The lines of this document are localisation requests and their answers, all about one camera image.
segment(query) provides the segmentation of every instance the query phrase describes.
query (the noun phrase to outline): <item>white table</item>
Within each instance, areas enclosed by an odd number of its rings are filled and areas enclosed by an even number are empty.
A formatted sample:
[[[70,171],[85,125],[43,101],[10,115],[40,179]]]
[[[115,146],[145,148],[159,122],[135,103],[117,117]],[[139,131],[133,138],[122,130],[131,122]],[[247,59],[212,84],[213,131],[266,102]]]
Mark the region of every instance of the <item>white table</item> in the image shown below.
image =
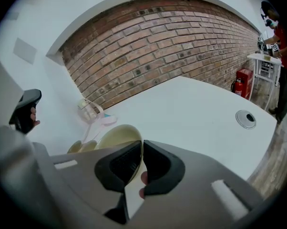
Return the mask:
[[[244,129],[236,112],[248,110],[256,127]],[[252,102],[222,88],[176,77],[105,110],[117,123],[103,129],[96,141],[121,124],[135,126],[143,139],[168,143],[208,155],[247,180],[258,166],[272,139],[276,120]],[[98,125],[89,133],[94,136]],[[143,203],[140,175],[125,188],[130,217]]]
[[[248,58],[256,60],[256,64],[254,64],[254,78],[253,78],[252,88],[251,88],[250,95],[249,95],[249,100],[252,97],[252,93],[253,93],[253,89],[254,89],[254,83],[255,83],[255,77],[257,77],[258,79],[261,78],[261,79],[264,79],[264,80],[266,80],[268,82],[271,82],[271,87],[270,87],[270,92],[269,92],[267,104],[266,104],[266,106],[264,108],[264,110],[266,110],[267,106],[268,106],[268,104],[269,104],[269,102],[271,100],[272,94],[273,94],[274,85],[275,85],[275,79],[276,79],[276,73],[280,70],[281,60],[273,58],[273,57],[271,57],[270,60],[266,60],[266,59],[264,59],[264,54],[260,54],[260,53],[252,53],[251,55],[248,56]],[[274,66],[272,79],[264,77],[264,76],[261,76],[260,73],[258,72],[259,65],[262,62],[266,62],[266,63],[272,64]]]

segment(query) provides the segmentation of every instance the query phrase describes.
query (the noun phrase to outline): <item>black scanner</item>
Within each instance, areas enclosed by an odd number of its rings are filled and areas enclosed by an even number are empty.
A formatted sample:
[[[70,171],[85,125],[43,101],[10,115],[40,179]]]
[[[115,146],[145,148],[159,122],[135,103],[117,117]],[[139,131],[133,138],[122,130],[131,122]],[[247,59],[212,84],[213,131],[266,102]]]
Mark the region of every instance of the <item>black scanner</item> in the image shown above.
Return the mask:
[[[27,134],[33,129],[33,121],[30,118],[31,108],[35,108],[41,98],[42,92],[38,89],[24,91],[23,96],[12,114],[9,124],[15,125],[18,131]]]

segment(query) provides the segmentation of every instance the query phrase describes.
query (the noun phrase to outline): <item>red shirt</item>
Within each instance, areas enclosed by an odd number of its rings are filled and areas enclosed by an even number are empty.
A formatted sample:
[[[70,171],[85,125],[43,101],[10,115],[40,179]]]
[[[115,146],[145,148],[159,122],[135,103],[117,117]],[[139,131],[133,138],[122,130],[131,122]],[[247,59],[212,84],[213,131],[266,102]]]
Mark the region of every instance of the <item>red shirt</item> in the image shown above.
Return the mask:
[[[280,38],[281,41],[280,49],[284,49],[285,47],[287,47],[287,35],[285,29],[281,26],[280,23],[278,23],[275,29],[275,35]],[[287,69],[287,56],[282,56],[281,62],[282,65]]]

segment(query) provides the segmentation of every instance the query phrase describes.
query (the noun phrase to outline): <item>fire extinguisher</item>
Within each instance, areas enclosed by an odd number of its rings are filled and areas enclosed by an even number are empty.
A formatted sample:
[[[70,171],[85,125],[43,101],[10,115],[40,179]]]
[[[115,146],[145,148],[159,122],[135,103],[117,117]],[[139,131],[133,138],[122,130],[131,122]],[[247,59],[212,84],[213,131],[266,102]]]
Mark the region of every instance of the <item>fire extinguisher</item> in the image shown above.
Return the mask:
[[[241,82],[241,78],[235,80],[231,84],[231,91],[239,96],[242,94],[242,89],[243,89],[243,83]]]

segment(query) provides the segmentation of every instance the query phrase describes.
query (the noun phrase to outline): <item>wooden floor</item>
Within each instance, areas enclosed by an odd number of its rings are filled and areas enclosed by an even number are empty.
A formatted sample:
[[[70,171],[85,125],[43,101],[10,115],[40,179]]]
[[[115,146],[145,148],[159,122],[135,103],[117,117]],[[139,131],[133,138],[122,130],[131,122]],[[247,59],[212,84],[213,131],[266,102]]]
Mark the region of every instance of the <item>wooden floor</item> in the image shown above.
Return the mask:
[[[270,83],[259,79],[257,90],[253,90],[251,101],[264,108],[267,99]],[[269,107],[276,107],[279,88],[274,88],[273,97]],[[276,125],[276,130],[270,146],[259,166],[256,168],[248,182],[261,193],[264,198],[279,191],[287,181],[287,115]]]

